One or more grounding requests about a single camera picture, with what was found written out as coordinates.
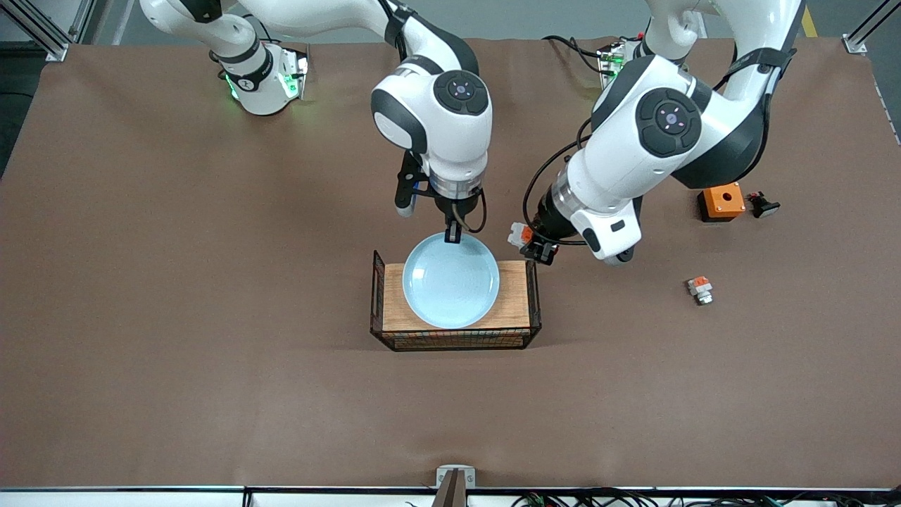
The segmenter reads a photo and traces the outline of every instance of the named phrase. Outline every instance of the orange box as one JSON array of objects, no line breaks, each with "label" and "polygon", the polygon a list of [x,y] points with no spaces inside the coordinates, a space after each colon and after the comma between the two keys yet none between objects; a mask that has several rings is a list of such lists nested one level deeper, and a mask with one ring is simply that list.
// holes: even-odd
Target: orange box
[{"label": "orange box", "polygon": [[697,205],[705,222],[729,222],[746,209],[738,183],[704,189],[697,194]]}]

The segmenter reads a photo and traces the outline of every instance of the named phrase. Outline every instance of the blue plate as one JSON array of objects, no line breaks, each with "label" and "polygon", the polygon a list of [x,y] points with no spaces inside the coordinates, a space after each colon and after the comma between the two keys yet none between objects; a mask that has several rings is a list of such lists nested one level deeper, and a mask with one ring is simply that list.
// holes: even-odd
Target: blue plate
[{"label": "blue plate", "polygon": [[444,243],[444,233],[419,243],[404,264],[404,297],[419,318],[435,327],[458,329],[483,318],[501,285],[497,261],[471,235]]}]

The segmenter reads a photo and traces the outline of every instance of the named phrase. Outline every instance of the white robotic arm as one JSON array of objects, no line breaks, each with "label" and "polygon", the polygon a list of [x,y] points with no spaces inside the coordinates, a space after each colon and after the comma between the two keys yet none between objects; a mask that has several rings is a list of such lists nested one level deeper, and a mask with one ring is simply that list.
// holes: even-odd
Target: white robotic arm
[{"label": "white robotic arm", "polygon": [[[250,24],[223,14],[221,0],[141,0],[157,28],[202,41],[223,65],[232,94],[255,115],[271,115],[297,98],[300,69],[294,51],[261,43]],[[396,208],[413,213],[415,196],[434,198],[444,212],[445,240],[460,241],[464,216],[483,201],[492,107],[478,61],[459,37],[392,0],[241,0],[261,23],[305,37],[359,27],[385,37],[403,61],[372,91],[373,120],[405,149]]]},{"label": "white robotic arm", "polygon": [[559,244],[573,243],[565,238],[581,235],[596,258],[628,262],[642,237],[642,196],[666,177],[703,189],[753,169],[766,140],[770,97],[794,54],[804,0],[710,2],[730,22],[743,55],[729,68],[725,94],[680,68],[696,38],[686,11],[708,0],[648,0],[648,32],[595,103],[591,138],[570,157],[534,218],[514,225],[510,242],[527,258],[550,264]]}]

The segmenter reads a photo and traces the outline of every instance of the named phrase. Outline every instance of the rectangular basket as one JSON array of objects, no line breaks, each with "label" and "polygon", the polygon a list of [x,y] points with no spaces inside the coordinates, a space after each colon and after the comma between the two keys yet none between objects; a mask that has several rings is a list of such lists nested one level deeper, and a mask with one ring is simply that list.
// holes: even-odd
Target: rectangular basket
[{"label": "rectangular basket", "polygon": [[[423,328],[385,330],[385,275],[386,266],[378,252],[372,259],[372,301],[369,314],[369,332],[380,342],[395,352],[426,350],[485,350],[522,349],[529,346],[532,339],[542,329],[542,311],[538,300],[538,277],[535,262],[523,263],[527,291],[528,326],[519,327],[479,327],[482,321],[463,329]],[[406,305],[406,301],[396,304]]]}]

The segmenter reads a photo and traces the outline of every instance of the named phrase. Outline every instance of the brown tabletop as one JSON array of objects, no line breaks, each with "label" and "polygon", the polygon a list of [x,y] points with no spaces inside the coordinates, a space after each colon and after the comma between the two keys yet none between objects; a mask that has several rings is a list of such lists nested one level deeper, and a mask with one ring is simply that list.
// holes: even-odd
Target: brown tabletop
[{"label": "brown tabletop", "polygon": [[[545,41],[473,45],[479,239],[515,259],[524,187],[599,86]],[[797,48],[742,181],[775,216],[703,225],[668,180],[630,265],[541,267],[529,349],[400,355],[368,333],[372,251],[402,262],[442,225],[394,210],[401,152],[369,117],[391,48],[314,47],[309,100],[254,117],[201,47],[74,47],[0,183],[0,484],[409,485],[452,462],[483,485],[896,485],[901,151],[865,58]],[[731,52],[701,41],[691,70],[716,82]]]}]

